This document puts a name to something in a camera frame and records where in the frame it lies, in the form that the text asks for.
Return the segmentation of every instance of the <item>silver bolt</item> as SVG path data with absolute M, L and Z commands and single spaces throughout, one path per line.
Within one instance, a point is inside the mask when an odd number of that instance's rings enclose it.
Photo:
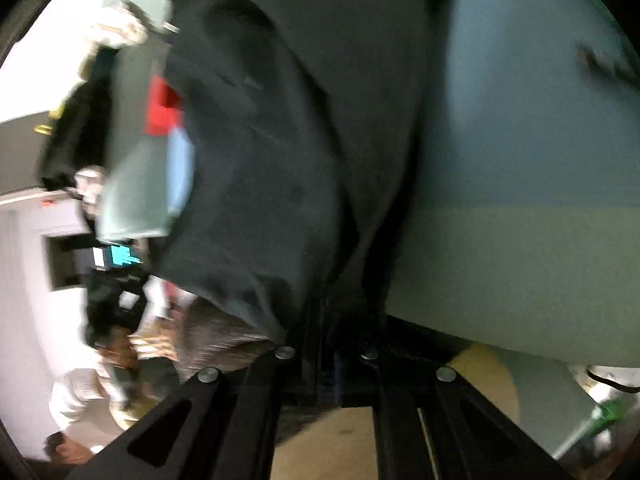
M 203 368 L 198 372 L 201 383 L 214 383 L 218 380 L 220 371 L 217 368 Z
M 443 383 L 452 383 L 456 380 L 457 376 L 456 371 L 448 366 L 443 366 L 436 370 L 436 378 Z
M 378 352 L 377 348 L 369 348 L 365 350 L 360 357 L 362 357 L 365 361 L 375 361 L 378 357 L 380 357 L 380 353 Z
M 293 346 L 281 346 L 276 350 L 276 357 L 283 361 L 293 359 L 296 355 L 296 349 Z

